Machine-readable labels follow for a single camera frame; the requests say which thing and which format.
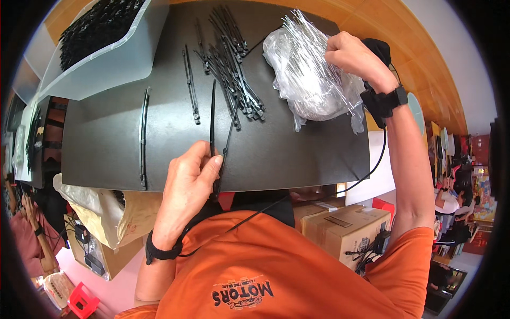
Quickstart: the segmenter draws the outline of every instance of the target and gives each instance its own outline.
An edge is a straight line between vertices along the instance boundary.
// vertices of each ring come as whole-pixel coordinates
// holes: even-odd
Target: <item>black table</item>
[[[191,2],[172,5],[146,79],[115,87],[81,101],[69,101],[62,143],[65,184],[119,190],[142,190],[139,169],[141,107],[150,86],[146,131],[147,190],[163,191],[168,163],[196,140],[209,140],[212,76],[192,52],[198,49],[195,18],[205,43],[213,42],[207,18],[218,4],[228,4],[248,47],[282,24],[289,8],[245,1]],[[334,22],[307,14],[324,33],[336,34]],[[199,103],[200,125],[193,122],[182,57],[188,43]],[[242,130],[232,133],[222,191],[283,189],[355,181],[369,171],[365,131],[355,135],[350,115],[324,122],[308,121],[294,132],[287,101],[272,87],[273,69],[257,46],[244,60],[246,76],[266,105],[266,120],[240,114]],[[230,116],[220,88],[216,92],[216,147],[225,145]]]

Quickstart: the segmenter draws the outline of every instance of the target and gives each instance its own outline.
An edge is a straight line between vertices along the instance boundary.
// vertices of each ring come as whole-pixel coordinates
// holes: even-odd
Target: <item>right hand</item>
[[[202,209],[219,178],[223,157],[211,157],[209,142],[198,141],[168,168],[152,242],[160,250],[170,250],[186,224]]]
[[[327,63],[368,81],[376,93],[390,93],[398,81],[384,63],[358,38],[343,31],[327,41]]]

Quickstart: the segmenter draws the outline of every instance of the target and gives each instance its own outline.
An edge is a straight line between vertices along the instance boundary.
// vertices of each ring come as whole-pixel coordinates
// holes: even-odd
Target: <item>electronic device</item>
[[[74,236],[76,237],[76,240],[82,242],[83,244],[90,242],[90,233],[88,229],[80,224],[77,224],[74,227]]]
[[[89,266],[93,272],[102,276],[105,274],[105,268],[103,264],[91,254],[85,255],[85,263]]]

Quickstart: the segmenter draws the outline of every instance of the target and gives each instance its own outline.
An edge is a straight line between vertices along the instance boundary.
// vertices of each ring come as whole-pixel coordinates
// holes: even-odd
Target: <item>black wrist sensor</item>
[[[156,247],[154,247],[154,244],[152,243],[152,232],[150,231],[147,242],[145,243],[145,257],[147,259],[146,264],[150,265],[152,263],[152,260],[154,258],[159,260],[168,260],[168,259],[175,259],[177,256],[181,253],[183,250],[183,239],[179,237],[177,239],[177,242],[173,246],[172,250],[159,250]]]
[[[34,231],[36,237],[44,233],[44,228],[41,226],[41,223],[37,222],[37,224],[39,225],[39,228]]]
[[[388,94],[376,94],[374,89],[370,87],[360,96],[380,129],[386,127],[386,118],[393,116],[394,108],[408,103],[407,93],[402,84]]]

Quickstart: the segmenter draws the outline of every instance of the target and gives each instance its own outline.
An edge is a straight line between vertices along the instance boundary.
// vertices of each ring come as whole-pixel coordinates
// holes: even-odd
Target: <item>white plastic bin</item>
[[[96,2],[90,2],[74,20]],[[94,52],[65,72],[60,68],[62,43],[59,42],[44,73],[40,98],[52,95],[79,101],[148,77],[169,8],[168,0],[145,0],[122,39]]]

